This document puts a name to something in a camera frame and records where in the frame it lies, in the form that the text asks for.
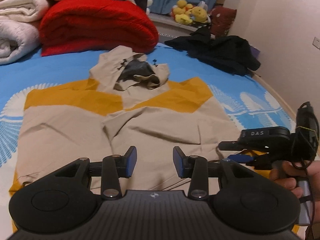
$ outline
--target round pad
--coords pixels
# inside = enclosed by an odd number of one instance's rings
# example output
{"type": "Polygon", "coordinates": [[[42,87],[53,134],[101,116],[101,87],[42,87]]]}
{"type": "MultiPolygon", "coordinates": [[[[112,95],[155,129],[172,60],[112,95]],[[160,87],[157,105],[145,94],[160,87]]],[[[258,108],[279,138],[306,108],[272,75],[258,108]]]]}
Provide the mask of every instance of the round pad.
{"type": "Polygon", "coordinates": [[[51,177],[16,192],[10,200],[9,212],[19,228],[52,234],[84,223],[96,207],[96,197],[89,189],[73,179],[51,177]]]}
{"type": "Polygon", "coordinates": [[[213,199],[217,215],[246,233],[270,234],[292,227],[300,212],[295,195],[273,182],[254,184],[248,179],[220,190],[213,199]]]}
{"type": "Polygon", "coordinates": [[[68,195],[58,190],[36,193],[31,200],[32,205],[40,211],[56,211],[64,208],[68,202],[68,195]]]}

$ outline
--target yellow plush toy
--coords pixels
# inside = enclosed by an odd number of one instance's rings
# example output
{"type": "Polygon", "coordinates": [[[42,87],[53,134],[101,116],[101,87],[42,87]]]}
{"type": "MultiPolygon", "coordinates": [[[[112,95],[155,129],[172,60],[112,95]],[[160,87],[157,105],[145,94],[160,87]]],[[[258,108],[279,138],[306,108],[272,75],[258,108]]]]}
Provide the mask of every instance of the yellow plush toy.
{"type": "Polygon", "coordinates": [[[178,0],[177,4],[172,7],[171,16],[177,23],[189,25],[193,22],[190,18],[193,5],[186,0],[178,0]]]}
{"type": "Polygon", "coordinates": [[[193,9],[191,10],[191,14],[194,17],[193,20],[195,22],[200,22],[200,23],[208,22],[207,11],[202,7],[199,7],[199,6],[193,7],[193,9]]]}
{"type": "Polygon", "coordinates": [[[186,11],[184,14],[185,15],[188,15],[189,17],[191,16],[191,11],[192,11],[192,9],[189,9],[188,11],[186,11]]]}
{"type": "Polygon", "coordinates": [[[188,25],[193,22],[193,20],[188,15],[185,15],[185,14],[177,14],[175,16],[175,20],[177,23],[180,23],[183,25],[188,25]]]}
{"type": "Polygon", "coordinates": [[[188,3],[187,5],[186,5],[186,10],[190,10],[190,9],[192,9],[194,6],[191,4],[191,3],[188,3]]]}
{"type": "Polygon", "coordinates": [[[186,12],[185,8],[176,7],[172,10],[173,15],[184,14],[186,12]]]}
{"type": "Polygon", "coordinates": [[[177,6],[178,6],[179,8],[185,8],[185,6],[186,6],[187,4],[188,4],[188,3],[187,3],[186,0],[179,0],[179,1],[177,1],[177,6]]]}

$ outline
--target logo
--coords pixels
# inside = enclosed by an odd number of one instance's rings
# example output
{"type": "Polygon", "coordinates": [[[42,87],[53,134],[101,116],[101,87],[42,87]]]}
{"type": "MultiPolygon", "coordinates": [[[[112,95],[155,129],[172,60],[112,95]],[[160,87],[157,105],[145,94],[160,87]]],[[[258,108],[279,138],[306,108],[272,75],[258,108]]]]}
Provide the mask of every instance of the logo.
{"type": "Polygon", "coordinates": [[[251,132],[251,135],[263,135],[264,131],[251,132]]]}
{"type": "Polygon", "coordinates": [[[155,193],[155,192],[150,194],[150,197],[152,197],[152,198],[157,198],[159,196],[160,195],[158,193],[155,193]]]}

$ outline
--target yellow panel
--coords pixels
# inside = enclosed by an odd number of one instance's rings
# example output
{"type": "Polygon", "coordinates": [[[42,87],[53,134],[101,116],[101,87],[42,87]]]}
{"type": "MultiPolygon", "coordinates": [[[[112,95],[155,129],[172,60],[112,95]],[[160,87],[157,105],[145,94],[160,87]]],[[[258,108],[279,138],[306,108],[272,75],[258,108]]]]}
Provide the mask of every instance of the yellow panel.
{"type": "Polygon", "coordinates": [[[95,91],[98,85],[95,80],[88,79],[43,90],[34,89],[28,94],[24,109],[31,106],[68,105],[100,115],[122,110],[121,96],[95,91]]]}
{"type": "Polygon", "coordinates": [[[126,109],[126,111],[151,106],[167,108],[181,113],[193,113],[212,97],[206,83],[197,77],[181,83],[170,82],[169,86],[171,90],[137,104],[133,108],[126,109]]]}
{"type": "Polygon", "coordinates": [[[294,225],[294,227],[292,228],[292,232],[294,232],[295,234],[298,234],[298,230],[299,230],[299,226],[294,225]]]}
{"type": "Polygon", "coordinates": [[[11,220],[11,223],[12,223],[12,232],[15,233],[18,231],[16,225],[14,224],[13,220],[11,220]]]}
{"type": "Polygon", "coordinates": [[[260,152],[260,151],[253,151],[256,155],[264,155],[266,152],[260,152]]]}
{"type": "Polygon", "coordinates": [[[12,197],[13,194],[16,193],[21,188],[23,188],[23,185],[20,184],[20,182],[18,180],[17,172],[14,171],[13,183],[12,183],[11,188],[9,189],[10,197],[12,197]]]}

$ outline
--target red blanket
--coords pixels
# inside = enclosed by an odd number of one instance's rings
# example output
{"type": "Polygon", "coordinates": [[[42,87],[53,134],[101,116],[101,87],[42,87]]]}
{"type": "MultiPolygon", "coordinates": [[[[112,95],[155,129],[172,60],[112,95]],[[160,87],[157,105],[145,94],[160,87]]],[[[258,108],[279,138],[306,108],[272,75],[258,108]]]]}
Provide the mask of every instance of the red blanket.
{"type": "Polygon", "coordinates": [[[90,49],[151,51],[158,31],[145,12],[129,1],[63,0],[52,6],[41,21],[42,56],[90,49]]]}

